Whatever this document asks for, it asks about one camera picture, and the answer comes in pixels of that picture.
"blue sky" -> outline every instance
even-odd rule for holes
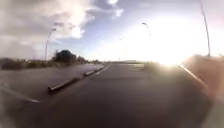
[[[212,53],[224,53],[224,3],[201,2]],[[53,27],[57,31],[51,35],[48,58],[61,49],[89,59],[112,60],[166,58],[164,52],[182,57],[207,53],[198,0],[2,0],[0,18],[4,19],[0,57],[43,59]],[[142,22],[149,25],[151,37]]]

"lamp post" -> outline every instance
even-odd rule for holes
[[[151,32],[150,32],[150,30],[149,30],[149,26],[148,26],[148,24],[147,23],[142,23],[143,25],[145,25],[146,27],[147,27],[147,29],[148,29],[148,31],[149,31],[149,35],[151,36]]]
[[[56,31],[56,28],[52,28],[49,35],[48,35],[48,38],[47,38],[47,42],[46,42],[46,46],[45,46],[45,60],[47,61],[47,48],[48,48],[48,43],[49,43],[49,39],[51,37],[51,34]]]
[[[208,45],[208,57],[210,57],[211,56],[211,49],[210,49],[210,37],[209,37],[209,30],[208,30],[208,22],[207,22],[207,18],[206,18],[205,11],[204,11],[201,0],[199,0],[199,5],[200,5],[200,8],[201,8],[201,13],[202,13],[204,23],[205,23],[207,45]]]

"tree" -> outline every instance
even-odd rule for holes
[[[53,61],[60,62],[64,64],[71,64],[76,60],[76,55],[72,54],[69,50],[62,50],[60,52],[56,52],[53,57]]]

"asphalt road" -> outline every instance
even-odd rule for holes
[[[0,70],[0,89],[13,92],[35,100],[48,98],[46,88],[55,86],[74,77],[80,78],[85,72],[103,65],[85,64],[64,68],[42,68],[18,71]]]
[[[199,128],[211,102],[192,79],[111,64],[40,103],[1,98],[7,128]]]

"road marking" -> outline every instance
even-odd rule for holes
[[[192,73],[190,70],[188,70],[187,68],[185,68],[182,64],[179,65],[181,68],[183,68],[188,74],[190,74],[194,79],[196,79],[206,90],[206,92],[208,92],[208,84],[206,84],[203,80],[201,80],[199,77],[197,77],[194,73]]]
[[[15,92],[15,91],[9,89],[9,86],[8,86],[7,83],[4,83],[2,86],[0,86],[0,90],[6,92],[8,94],[11,94],[11,95],[13,95],[13,96],[15,96],[16,98],[19,98],[19,99],[23,99],[23,100],[33,102],[33,103],[40,103],[40,101],[38,101],[38,100],[26,97],[26,96],[24,96],[24,95],[22,95],[18,92]]]

